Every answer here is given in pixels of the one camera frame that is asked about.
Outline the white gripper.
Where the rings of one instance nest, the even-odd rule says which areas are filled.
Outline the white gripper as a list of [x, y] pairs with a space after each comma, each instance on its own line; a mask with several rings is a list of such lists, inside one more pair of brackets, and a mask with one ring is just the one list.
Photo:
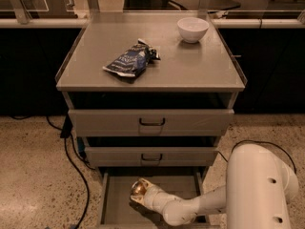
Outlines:
[[144, 197], [143, 196], [131, 196], [131, 200], [144, 205], [146, 208], [162, 213], [165, 205], [168, 203], [168, 195], [160, 187], [155, 186], [154, 183], [140, 178], [139, 182], [144, 189], [147, 189]]

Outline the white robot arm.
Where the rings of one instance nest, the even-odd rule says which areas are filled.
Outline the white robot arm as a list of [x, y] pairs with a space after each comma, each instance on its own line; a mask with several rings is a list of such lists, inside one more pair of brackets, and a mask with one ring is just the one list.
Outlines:
[[292, 229], [287, 204], [298, 190], [298, 178], [283, 160], [260, 145], [244, 144], [229, 157], [224, 186], [183, 199], [140, 178], [131, 200], [160, 214], [170, 226], [225, 214], [227, 229]]

